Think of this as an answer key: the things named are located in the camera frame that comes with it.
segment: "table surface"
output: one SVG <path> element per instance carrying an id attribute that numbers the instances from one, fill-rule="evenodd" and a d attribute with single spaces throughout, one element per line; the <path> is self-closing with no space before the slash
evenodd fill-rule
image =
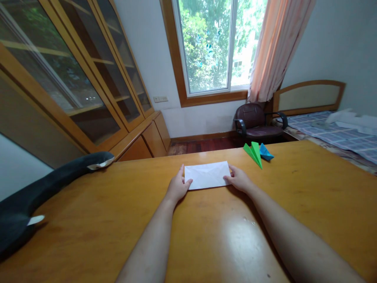
<path id="1" fill-rule="evenodd" d="M 0 264 L 4 282 L 113 282 L 179 166 L 227 160 L 377 280 L 377 178 L 309 141 L 120 162 L 75 180 L 36 211 L 34 237 Z M 288 282 L 252 202 L 232 186 L 189 191 L 174 212 L 166 282 Z"/>

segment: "checkered bedsheet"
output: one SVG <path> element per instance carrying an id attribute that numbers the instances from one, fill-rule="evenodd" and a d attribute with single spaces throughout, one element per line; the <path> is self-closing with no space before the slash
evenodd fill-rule
<path id="1" fill-rule="evenodd" d="M 338 127 L 335 123 L 328 130 L 312 127 L 314 121 L 325 121 L 331 111 L 316 112 L 288 117 L 288 125 L 304 134 L 319 138 L 341 149 L 353 151 L 377 164 L 377 136 L 357 132 L 355 129 Z"/>

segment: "bed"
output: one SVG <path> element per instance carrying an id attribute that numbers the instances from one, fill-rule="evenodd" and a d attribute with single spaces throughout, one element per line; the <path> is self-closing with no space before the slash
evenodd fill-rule
<path id="1" fill-rule="evenodd" d="M 331 80 L 307 81 L 274 93 L 273 112 L 288 116 L 284 135 L 288 140 L 309 140 L 357 167 L 377 176 L 377 136 L 358 133 L 355 129 L 330 124 L 328 129 L 313 127 L 314 121 L 325 121 L 336 111 L 345 83 Z M 280 126 L 273 117 L 272 125 Z"/>

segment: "pink curtain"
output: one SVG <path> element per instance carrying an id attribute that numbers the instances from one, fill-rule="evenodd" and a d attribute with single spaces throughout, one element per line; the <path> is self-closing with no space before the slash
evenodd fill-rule
<path id="1" fill-rule="evenodd" d="M 247 101 L 269 101 L 283 81 L 315 0 L 269 0 L 251 72 Z"/>

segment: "green paper airplane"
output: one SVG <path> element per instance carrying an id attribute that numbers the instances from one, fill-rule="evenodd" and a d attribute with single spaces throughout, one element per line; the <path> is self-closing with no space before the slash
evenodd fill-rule
<path id="1" fill-rule="evenodd" d="M 262 169 L 262 160 L 260 159 L 260 152 L 259 152 L 259 144 L 252 141 L 251 148 L 245 143 L 243 149 L 246 151 L 248 155 L 258 164 L 258 166 Z"/>

